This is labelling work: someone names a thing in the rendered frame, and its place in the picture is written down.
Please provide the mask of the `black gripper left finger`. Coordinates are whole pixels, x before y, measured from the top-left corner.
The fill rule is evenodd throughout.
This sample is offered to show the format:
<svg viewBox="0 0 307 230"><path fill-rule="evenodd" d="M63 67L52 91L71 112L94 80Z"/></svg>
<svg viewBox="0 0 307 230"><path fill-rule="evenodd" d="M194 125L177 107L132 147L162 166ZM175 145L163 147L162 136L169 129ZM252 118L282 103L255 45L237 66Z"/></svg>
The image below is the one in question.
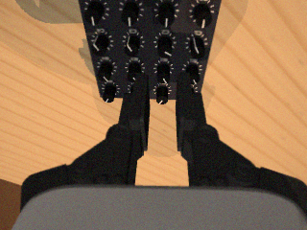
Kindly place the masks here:
<svg viewBox="0 0 307 230"><path fill-rule="evenodd" d="M137 160L148 150L149 122L149 77L145 73L136 73L133 92L124 93L118 124L107 130L103 141L71 164L25 178L21 186L20 213L36 194L59 186L135 185Z"/></svg>

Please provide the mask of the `black knob box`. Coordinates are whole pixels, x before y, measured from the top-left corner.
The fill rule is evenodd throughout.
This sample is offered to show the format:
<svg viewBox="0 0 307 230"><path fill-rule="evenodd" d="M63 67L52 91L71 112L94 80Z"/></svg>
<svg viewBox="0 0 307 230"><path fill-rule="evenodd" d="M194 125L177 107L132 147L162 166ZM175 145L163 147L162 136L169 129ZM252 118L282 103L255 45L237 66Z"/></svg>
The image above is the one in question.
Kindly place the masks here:
<svg viewBox="0 0 307 230"><path fill-rule="evenodd" d="M106 103L132 93L136 73L148 75L158 104L176 99L180 72L201 92L222 0L78 1Z"/></svg>

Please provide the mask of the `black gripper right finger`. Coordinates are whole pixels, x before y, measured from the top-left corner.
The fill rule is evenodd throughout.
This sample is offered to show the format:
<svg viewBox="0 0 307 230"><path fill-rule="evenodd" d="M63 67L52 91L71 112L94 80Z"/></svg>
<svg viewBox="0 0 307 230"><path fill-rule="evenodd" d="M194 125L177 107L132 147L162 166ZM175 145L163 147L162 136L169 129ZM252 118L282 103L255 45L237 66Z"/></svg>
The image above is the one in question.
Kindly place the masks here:
<svg viewBox="0 0 307 230"><path fill-rule="evenodd" d="M307 216L307 185L300 179L258 168L220 140L206 122L201 93L192 94L189 72L177 75L177 151L187 161L189 186L268 190L297 203Z"/></svg>

